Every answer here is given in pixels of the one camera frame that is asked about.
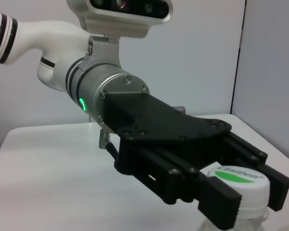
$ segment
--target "plastic bottle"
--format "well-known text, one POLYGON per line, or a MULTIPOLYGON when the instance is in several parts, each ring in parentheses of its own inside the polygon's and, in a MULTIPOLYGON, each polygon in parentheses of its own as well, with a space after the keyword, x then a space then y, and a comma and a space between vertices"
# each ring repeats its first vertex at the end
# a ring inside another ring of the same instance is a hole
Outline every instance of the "plastic bottle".
MULTIPOLYGON (((230 231, 264 231, 262 222, 269 214, 267 209, 270 196, 269 179, 255 170, 236 166, 215 167, 208 172, 208 177, 213 176, 242 195, 235 226, 230 231)), ((205 219, 198 229, 198 231, 219 230, 208 219, 205 219)))

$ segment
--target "white bottle cap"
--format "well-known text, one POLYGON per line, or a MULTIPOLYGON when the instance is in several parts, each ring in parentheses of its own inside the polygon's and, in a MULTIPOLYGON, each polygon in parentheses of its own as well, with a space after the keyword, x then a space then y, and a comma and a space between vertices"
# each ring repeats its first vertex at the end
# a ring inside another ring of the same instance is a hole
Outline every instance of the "white bottle cap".
POLYGON ((208 177, 218 177, 242 195, 237 219, 255 219, 264 216, 270 196, 270 181, 255 170, 220 166, 208 172, 208 177))

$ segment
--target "black stripe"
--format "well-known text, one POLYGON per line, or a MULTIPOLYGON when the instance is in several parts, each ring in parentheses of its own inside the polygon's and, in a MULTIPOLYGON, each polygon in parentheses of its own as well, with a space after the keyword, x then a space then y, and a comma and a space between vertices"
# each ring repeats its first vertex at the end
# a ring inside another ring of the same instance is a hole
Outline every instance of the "black stripe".
POLYGON ((78 59, 77 61, 75 61, 69 68, 69 70, 67 71, 67 74, 66 74, 66 90, 68 92, 68 89, 67 89, 67 81, 68 81, 68 77, 69 77, 69 73, 71 73, 72 69, 74 68, 74 66, 79 63, 81 60, 83 60, 83 58, 80 58, 78 59))
POLYGON ((76 87, 76 99, 77 99, 77 101, 79 101, 79 87, 80 87, 80 84, 81 84, 83 78, 85 78, 86 74, 88 74, 89 71, 91 71, 92 69, 94 69, 98 66, 107 65, 107 64, 108 63, 101 63, 101 64, 96 64, 96 65, 90 66, 86 71, 84 71, 81 74, 81 76, 79 77, 78 83, 77 83, 77 87, 76 87))
POLYGON ((17 32, 17 27, 18 27, 18 22, 16 19, 12 18, 12 29, 11 29, 11 35, 8 41, 8 45, 5 48, 5 51, 3 53, 3 56, 0 60, 0 64, 5 63, 5 61, 8 59, 10 52, 12 50, 14 41, 15 41, 15 37, 16 37, 16 32, 17 32))
POLYGON ((247 0, 245 0, 245 7, 244 7, 244 13, 243 13, 243 20, 242 20, 242 29, 241 29, 241 37, 240 37, 240 46, 239 46, 239 51, 238 51, 238 54, 237 54, 237 61, 236 61, 236 75, 235 75, 235 82, 234 82, 234 86, 233 86, 231 106, 230 106, 230 114, 231 115, 232 115, 232 111, 233 111, 233 104, 234 104, 235 93, 236 93, 236 78, 237 78, 237 71, 238 71, 238 68, 239 68, 239 61, 240 61, 241 44, 242 44, 244 22, 245 22, 245 13, 246 13, 246 5, 247 5, 247 0))
POLYGON ((1 25, 0 25, 0 47, 1 47, 1 44, 3 41, 4 32, 6 29, 6 23, 7 23, 7 19, 8 19, 8 17, 6 15, 4 15, 4 14, 1 14, 1 15, 2 15, 2 19, 1 19, 1 25))
POLYGON ((75 73, 76 73, 77 70, 79 69, 78 66, 73 70, 73 72, 71 73, 71 77, 70 77, 69 80, 68 80, 67 92, 68 92, 69 96, 72 98, 72 100, 74 100, 74 99, 73 99, 73 96, 72 96, 72 92, 71 92, 72 81, 73 81, 73 78, 74 78, 75 73))
POLYGON ((49 61, 49 60, 47 60, 47 59, 45 59, 45 58, 43 58, 43 57, 40 59, 40 61, 41 61, 42 63, 46 64, 47 66, 50 66, 50 67, 56 66, 56 64, 54 64, 53 62, 51 62, 51 61, 49 61))

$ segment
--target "table surface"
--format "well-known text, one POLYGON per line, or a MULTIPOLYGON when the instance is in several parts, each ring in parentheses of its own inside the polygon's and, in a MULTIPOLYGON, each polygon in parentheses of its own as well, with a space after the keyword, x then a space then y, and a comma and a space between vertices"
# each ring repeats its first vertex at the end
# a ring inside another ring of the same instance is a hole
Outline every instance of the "table surface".
MULTIPOLYGON (((268 153, 267 164, 289 177, 289 159, 233 115, 208 115, 268 153)), ((132 176, 116 172, 98 148, 95 123, 18 128, 0 149, 0 231, 196 231, 204 216, 178 200, 166 205, 132 176)), ((118 145, 118 138, 112 137, 118 145)), ((270 210, 267 231, 289 224, 270 210)))

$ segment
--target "gray wall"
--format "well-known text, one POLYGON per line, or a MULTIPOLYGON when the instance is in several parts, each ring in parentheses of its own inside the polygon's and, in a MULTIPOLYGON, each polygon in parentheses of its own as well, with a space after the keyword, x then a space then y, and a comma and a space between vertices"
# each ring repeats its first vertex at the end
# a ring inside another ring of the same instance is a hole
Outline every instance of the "gray wall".
POLYGON ((289 157, 289 0, 248 0, 234 114, 289 157))
MULTIPOLYGON (((185 105, 190 114, 228 113, 244 0, 173 0, 172 20, 145 39, 121 40, 124 69, 146 81, 154 96, 185 105)), ((66 0, 0 0, 19 21, 64 20, 78 25, 66 0)), ((36 78, 41 53, 0 66, 0 145, 11 129, 87 121, 67 95, 36 78)))

